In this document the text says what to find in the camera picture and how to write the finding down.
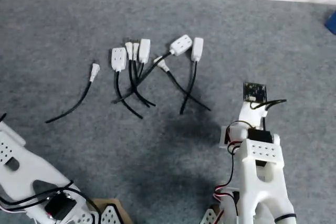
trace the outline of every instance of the connector plug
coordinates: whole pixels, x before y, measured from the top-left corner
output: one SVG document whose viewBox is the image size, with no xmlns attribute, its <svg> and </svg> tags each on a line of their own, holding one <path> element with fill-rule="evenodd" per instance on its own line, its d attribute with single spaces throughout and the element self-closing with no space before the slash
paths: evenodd
<svg viewBox="0 0 336 224">
<path fill-rule="evenodd" d="M 151 50 L 151 40 L 150 39 L 141 39 L 140 49 L 139 49 L 139 62 L 146 64 L 149 59 L 149 53 Z"/>
<path fill-rule="evenodd" d="M 133 43 L 133 60 L 138 59 L 139 45 L 140 44 L 138 42 Z"/>
<path fill-rule="evenodd" d="M 90 81 L 93 82 L 95 77 L 97 76 L 98 72 L 100 70 L 100 66 L 97 63 L 92 64 L 92 70 L 91 70 L 91 76 Z"/>
<path fill-rule="evenodd" d="M 172 55 L 179 56 L 186 52 L 191 46 L 193 45 L 193 41 L 190 37 L 186 34 L 183 35 L 181 38 L 174 41 L 169 48 L 169 51 Z"/>
<path fill-rule="evenodd" d="M 203 38 L 195 38 L 193 43 L 193 51 L 191 52 L 191 60 L 199 61 L 202 57 L 203 52 Z"/>
<path fill-rule="evenodd" d="M 156 63 L 158 60 L 160 60 L 162 58 L 162 56 L 159 56 L 159 57 L 157 57 L 155 60 L 154 60 L 154 63 Z M 169 69 L 169 67 L 167 66 L 167 64 L 166 64 L 166 62 L 164 61 L 164 60 L 161 60 L 158 64 L 157 64 L 157 66 L 159 67 L 159 68 L 161 68 L 163 71 L 165 71 L 165 72 L 168 72 L 168 71 L 170 71 L 170 69 Z"/>
<path fill-rule="evenodd" d="M 113 48 L 111 58 L 112 69 L 116 72 L 120 72 L 126 68 L 126 62 L 126 49 L 124 47 Z"/>
<path fill-rule="evenodd" d="M 128 59 L 132 60 L 133 59 L 133 43 L 132 42 L 126 42 L 125 47 L 126 47 L 126 50 L 127 50 Z"/>
</svg>

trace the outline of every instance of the gray carpet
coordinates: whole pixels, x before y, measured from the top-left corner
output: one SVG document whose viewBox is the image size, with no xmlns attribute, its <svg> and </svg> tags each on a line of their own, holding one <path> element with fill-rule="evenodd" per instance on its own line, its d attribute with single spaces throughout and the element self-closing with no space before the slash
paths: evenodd
<svg viewBox="0 0 336 224">
<path fill-rule="evenodd" d="M 323 26 L 335 6 L 254 0 L 0 0 L 0 113 L 42 156 L 90 197 L 119 198 L 135 223 L 200 222 L 213 187 L 228 179 L 220 126 L 237 119 L 243 81 L 287 98 L 267 117 L 278 133 L 298 223 L 336 218 L 336 36 Z M 139 87 L 147 109 L 116 98 L 108 49 L 123 38 L 152 39 L 151 57 L 182 34 L 204 38 L 193 102 L 159 69 Z M 189 55 L 168 66 L 187 86 Z M 52 124 L 83 92 L 90 65 L 101 71 L 83 105 Z M 123 92 L 128 74 L 121 75 Z M 0 223 L 32 223 L 0 213 Z"/>
</svg>

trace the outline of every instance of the white bracket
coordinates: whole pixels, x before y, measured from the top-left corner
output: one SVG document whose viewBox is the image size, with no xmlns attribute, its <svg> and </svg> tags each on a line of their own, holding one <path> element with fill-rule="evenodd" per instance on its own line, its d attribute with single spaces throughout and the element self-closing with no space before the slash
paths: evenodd
<svg viewBox="0 0 336 224">
<path fill-rule="evenodd" d="M 108 205 L 102 213 L 101 224 L 123 224 L 115 205 Z"/>
</svg>

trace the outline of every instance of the white plug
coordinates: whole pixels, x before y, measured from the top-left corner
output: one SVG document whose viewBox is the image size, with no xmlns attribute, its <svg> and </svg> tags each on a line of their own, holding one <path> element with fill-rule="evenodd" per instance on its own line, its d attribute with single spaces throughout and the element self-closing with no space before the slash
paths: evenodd
<svg viewBox="0 0 336 224">
<path fill-rule="evenodd" d="M 179 56 L 186 52 L 191 46 L 193 45 L 193 41 L 190 37 L 186 34 L 183 35 L 181 38 L 174 41 L 169 48 L 169 52 L 172 55 Z"/>
<path fill-rule="evenodd" d="M 156 63 L 158 60 L 160 60 L 162 56 L 157 57 L 154 60 L 154 63 Z M 160 62 L 157 64 L 159 68 L 161 68 L 163 71 L 168 72 L 170 71 L 169 67 L 167 66 L 166 62 L 164 60 L 160 60 Z"/>
<path fill-rule="evenodd" d="M 150 39 L 141 39 L 140 49 L 139 49 L 139 62 L 146 64 L 149 59 L 149 53 L 151 50 L 151 40 Z"/>
<path fill-rule="evenodd" d="M 116 72 L 124 70 L 126 68 L 126 62 L 127 62 L 126 49 L 124 47 L 113 48 L 111 58 L 111 65 L 113 70 Z"/>
<path fill-rule="evenodd" d="M 132 42 L 126 42 L 125 43 L 126 50 L 128 53 L 128 59 L 132 60 L 133 59 L 133 43 Z"/>
<path fill-rule="evenodd" d="M 91 76 L 90 81 L 93 82 L 95 77 L 97 76 L 98 72 L 100 70 L 100 66 L 97 63 L 92 64 L 92 70 L 91 70 Z"/>
<path fill-rule="evenodd" d="M 133 60 L 137 60 L 138 58 L 139 45 L 138 42 L 133 43 Z"/>
<path fill-rule="evenodd" d="M 199 61 L 202 57 L 203 52 L 203 42 L 202 38 L 195 38 L 193 43 L 193 51 L 191 52 L 191 60 Z"/>
</svg>

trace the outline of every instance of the cable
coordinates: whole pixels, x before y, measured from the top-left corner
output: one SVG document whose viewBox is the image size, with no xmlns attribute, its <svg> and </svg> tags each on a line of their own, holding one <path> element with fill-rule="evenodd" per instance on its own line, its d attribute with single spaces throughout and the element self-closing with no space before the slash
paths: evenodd
<svg viewBox="0 0 336 224">
<path fill-rule="evenodd" d="M 194 63 L 194 66 L 195 66 L 195 67 L 194 67 L 193 79 L 192 79 L 192 81 L 191 81 L 191 84 L 190 84 L 189 90 L 188 90 L 188 92 L 187 92 L 187 95 L 184 97 L 182 106 L 181 106 L 181 108 L 180 108 L 180 115 L 183 114 L 184 109 L 185 109 L 185 106 L 186 106 L 186 104 L 187 104 L 187 101 L 188 101 L 188 99 L 189 99 L 189 97 L 190 97 L 190 94 L 191 94 L 191 92 L 192 92 L 192 90 L 193 90 L 193 86 L 194 86 L 195 79 L 196 79 L 196 72 L 197 72 L 197 61 Z"/>
<path fill-rule="evenodd" d="M 84 98 L 86 97 L 86 95 L 88 94 L 89 92 L 89 89 L 91 87 L 91 84 L 93 83 L 95 77 L 97 76 L 98 72 L 100 70 L 100 66 L 96 63 L 93 63 L 92 64 L 92 69 L 91 69 L 91 75 L 90 75 L 90 79 L 89 79 L 89 82 L 84 90 L 84 93 L 82 94 L 80 100 L 75 104 L 75 106 L 73 106 L 70 110 L 64 112 L 63 114 L 55 117 L 55 118 L 52 118 L 52 119 L 49 119 L 47 120 L 45 123 L 51 123 L 53 121 L 56 121 L 58 119 L 61 119 L 65 116 L 67 116 L 68 114 L 70 114 L 71 112 L 73 112 L 76 108 L 78 108 L 79 105 L 81 105 L 82 101 L 84 100 Z"/>
<path fill-rule="evenodd" d="M 73 112 L 76 108 L 78 108 L 78 106 L 82 103 L 82 101 L 84 100 L 84 98 L 88 94 L 91 84 L 92 84 L 92 82 L 89 81 L 88 84 L 87 84 L 87 86 L 86 86 L 86 88 L 85 88 L 85 90 L 84 90 L 83 95 L 81 96 L 80 100 L 75 104 L 75 106 L 73 106 L 70 110 L 64 112 L 63 114 L 61 114 L 61 115 L 59 115 L 59 116 L 57 116 L 55 118 L 47 120 L 45 123 L 51 123 L 51 122 L 54 122 L 54 121 L 56 121 L 58 119 L 64 118 L 65 116 L 67 116 L 68 114 L 70 114 L 71 112 Z"/>
<path fill-rule="evenodd" d="M 0 205 L 0 210 L 3 211 L 3 212 L 7 212 L 9 214 L 25 214 L 26 213 L 26 211 L 10 211 L 10 210 L 7 210 L 6 208 L 4 208 L 1 205 Z"/>
<path fill-rule="evenodd" d="M 143 71 L 143 67 L 145 66 L 145 64 L 144 63 L 141 63 L 141 65 L 140 65 L 140 73 L 138 74 L 138 80 L 139 80 L 139 78 L 141 77 L 141 75 L 142 75 L 142 71 Z"/>
<path fill-rule="evenodd" d="M 122 98 L 122 95 L 121 95 L 121 92 L 120 92 L 120 89 L 119 89 L 119 73 L 120 72 L 117 72 L 116 74 L 116 88 L 117 88 L 117 95 L 119 96 L 119 98 L 121 99 Z M 125 105 L 125 107 L 131 111 L 134 115 L 136 115 L 138 118 L 140 119 L 143 119 L 143 116 L 138 114 L 134 109 L 132 109 L 126 102 L 124 99 L 121 100 L 121 102 Z"/>
<path fill-rule="evenodd" d="M 7 113 L 3 113 L 3 115 L 0 117 L 0 123 L 5 119 L 7 116 Z"/>
<path fill-rule="evenodd" d="M 177 82 L 177 80 L 175 79 L 175 77 L 173 76 L 173 74 L 172 74 L 170 71 L 168 71 L 168 72 L 166 72 L 166 73 L 167 73 L 167 75 L 169 76 L 169 78 L 173 81 L 173 83 L 174 83 L 174 84 L 175 84 L 175 85 L 182 91 L 182 93 L 184 93 L 184 94 L 186 95 L 186 94 L 187 94 L 187 91 L 184 90 L 184 89 L 182 88 L 182 86 Z M 189 98 L 190 98 L 191 100 L 193 100 L 194 102 L 196 102 L 198 105 L 202 106 L 203 108 L 205 108 L 205 109 L 211 111 L 211 109 L 210 109 L 209 107 L 207 107 L 207 106 L 204 105 L 203 103 L 199 102 L 199 101 L 198 101 L 196 98 L 194 98 L 192 95 L 190 95 Z"/>
<path fill-rule="evenodd" d="M 258 104 L 258 105 L 255 106 L 255 107 L 252 107 L 252 103 L 253 103 L 253 102 L 251 102 L 251 103 L 250 103 L 250 108 L 251 108 L 252 110 L 256 110 L 256 109 L 258 109 L 258 108 L 260 108 L 260 107 L 262 107 L 262 106 L 268 105 L 268 106 L 265 108 L 265 110 L 268 111 L 270 107 L 272 107 L 272 106 L 274 106 L 274 105 L 276 105 L 276 104 L 279 104 L 279 103 L 283 103 L 283 102 L 287 102 L 287 100 L 286 100 L 286 99 L 272 100 L 272 101 L 268 101 L 268 102 L 260 103 L 260 104 Z"/>
<path fill-rule="evenodd" d="M 64 188 L 68 188 L 69 186 L 71 186 L 72 184 L 74 183 L 74 181 L 70 180 L 70 182 L 64 186 L 64 187 L 56 187 L 56 188 L 53 188 L 53 189 L 50 189 L 50 190 L 47 190 L 47 191 L 44 191 L 42 193 L 39 193 L 39 194 L 35 194 L 33 196 L 30 196 L 28 198 L 25 198 L 25 199 L 22 199 L 22 200 L 18 200 L 18 201 L 14 201 L 14 202 L 10 202 L 8 200 L 5 200 L 3 197 L 0 197 L 0 201 L 8 206 L 17 206 L 17 205 L 20 205 L 22 203 L 26 203 L 28 201 L 31 201 L 33 199 L 36 199 L 37 197 L 39 196 L 42 196 L 42 195 L 45 195 L 45 194 L 50 194 L 50 193 L 54 193 L 56 191 L 60 191 L 61 189 L 64 189 Z"/>
<path fill-rule="evenodd" d="M 137 85 L 134 83 L 133 76 L 132 76 L 132 62 L 134 62 L 136 64 L 136 61 L 133 61 L 133 60 L 128 61 L 128 73 L 129 73 L 129 78 L 130 78 L 130 82 L 131 82 L 132 92 L 134 92 L 135 95 L 139 98 L 139 100 L 144 105 L 146 105 L 148 108 L 150 107 L 149 105 L 156 106 L 155 103 L 150 102 L 145 97 L 143 97 L 142 95 L 139 94 L 138 89 L 137 89 Z"/>
<path fill-rule="evenodd" d="M 159 64 L 159 62 L 165 58 L 167 58 L 168 56 L 170 56 L 171 53 L 168 52 L 166 53 L 164 56 L 162 56 L 162 58 L 160 60 L 158 60 L 157 62 L 155 62 L 143 75 L 141 78 L 139 78 L 138 82 L 137 82 L 137 85 L 136 86 L 139 86 L 147 77 L 148 75 L 154 70 L 154 68 Z M 120 99 L 114 101 L 113 103 L 116 104 L 118 102 L 121 102 L 122 100 L 125 100 L 127 97 L 129 97 L 130 95 L 133 94 L 133 91 L 127 93 L 126 95 L 124 95 L 123 97 L 121 97 Z"/>
</svg>

